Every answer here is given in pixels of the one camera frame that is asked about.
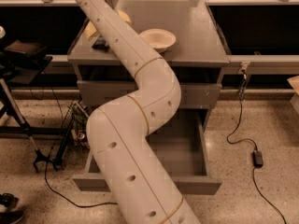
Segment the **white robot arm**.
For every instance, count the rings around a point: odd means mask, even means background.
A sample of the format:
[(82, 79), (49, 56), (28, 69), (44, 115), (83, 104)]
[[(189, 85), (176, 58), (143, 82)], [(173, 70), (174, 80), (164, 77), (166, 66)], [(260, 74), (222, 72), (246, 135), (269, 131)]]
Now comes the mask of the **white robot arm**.
[(201, 224), (146, 137), (181, 99), (165, 59), (114, 10), (118, 0), (76, 0), (135, 79), (137, 90), (96, 108), (86, 133), (93, 157), (128, 224)]

